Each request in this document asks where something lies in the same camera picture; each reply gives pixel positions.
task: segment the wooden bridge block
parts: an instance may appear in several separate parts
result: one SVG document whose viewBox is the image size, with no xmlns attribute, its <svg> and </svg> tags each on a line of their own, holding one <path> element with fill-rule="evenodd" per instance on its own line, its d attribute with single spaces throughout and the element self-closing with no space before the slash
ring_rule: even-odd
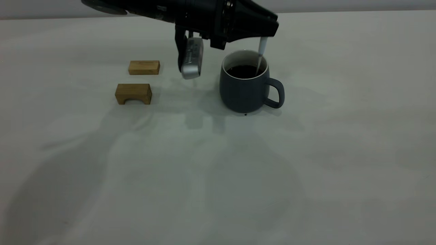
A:
<svg viewBox="0 0 436 245">
<path fill-rule="evenodd" d="M 128 99 L 137 99 L 149 105 L 152 96 L 150 84 L 118 84 L 115 92 L 120 105 L 124 105 Z"/>
<path fill-rule="evenodd" d="M 131 61 L 130 75 L 157 75 L 160 70 L 159 61 Z"/>
</svg>

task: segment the coffee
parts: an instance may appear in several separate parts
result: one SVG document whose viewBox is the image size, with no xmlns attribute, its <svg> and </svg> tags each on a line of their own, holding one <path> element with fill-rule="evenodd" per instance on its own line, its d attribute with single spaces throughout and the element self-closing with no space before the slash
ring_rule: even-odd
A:
<svg viewBox="0 0 436 245">
<path fill-rule="evenodd" d="M 227 73 L 232 77 L 241 78 L 241 79 L 249 79 L 257 76 L 255 75 L 256 67 L 252 65 L 238 65 L 228 69 Z"/>
</svg>

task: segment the wall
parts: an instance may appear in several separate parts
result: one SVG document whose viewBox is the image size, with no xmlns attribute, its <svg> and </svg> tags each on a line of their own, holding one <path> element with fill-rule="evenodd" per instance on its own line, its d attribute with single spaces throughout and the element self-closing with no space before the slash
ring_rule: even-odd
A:
<svg viewBox="0 0 436 245">
<path fill-rule="evenodd" d="M 354 10 L 436 9 L 436 0 L 256 0 L 278 13 Z M 80 0 L 2 0 L 0 19 L 107 16 Z"/>
</svg>

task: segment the mug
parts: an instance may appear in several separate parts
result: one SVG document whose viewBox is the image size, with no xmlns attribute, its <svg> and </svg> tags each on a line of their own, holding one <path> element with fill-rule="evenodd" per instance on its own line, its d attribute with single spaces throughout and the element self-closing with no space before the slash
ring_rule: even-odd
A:
<svg viewBox="0 0 436 245">
<path fill-rule="evenodd" d="M 249 113 L 258 110 L 262 105 L 280 108 L 285 102 L 283 84 L 269 77 L 269 65 L 262 57 L 258 76 L 253 78 L 237 78 L 228 73 L 231 68 L 240 65 L 257 67 L 259 53 L 251 50 L 240 50 L 227 55 L 221 66 L 219 91 L 224 104 L 239 113 Z M 268 98 L 269 87 L 273 86 L 279 92 L 279 102 Z"/>
</svg>

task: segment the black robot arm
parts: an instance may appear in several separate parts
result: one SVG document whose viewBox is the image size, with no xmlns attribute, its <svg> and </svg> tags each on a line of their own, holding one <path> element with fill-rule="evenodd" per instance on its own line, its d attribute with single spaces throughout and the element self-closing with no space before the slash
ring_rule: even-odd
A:
<svg viewBox="0 0 436 245">
<path fill-rule="evenodd" d="M 211 47 L 225 49 L 228 42 L 247 37 L 273 37 L 277 15 L 251 0 L 82 0 L 109 14 L 127 12 L 175 23 L 178 64 L 185 56 L 186 31 L 211 40 Z"/>
</svg>

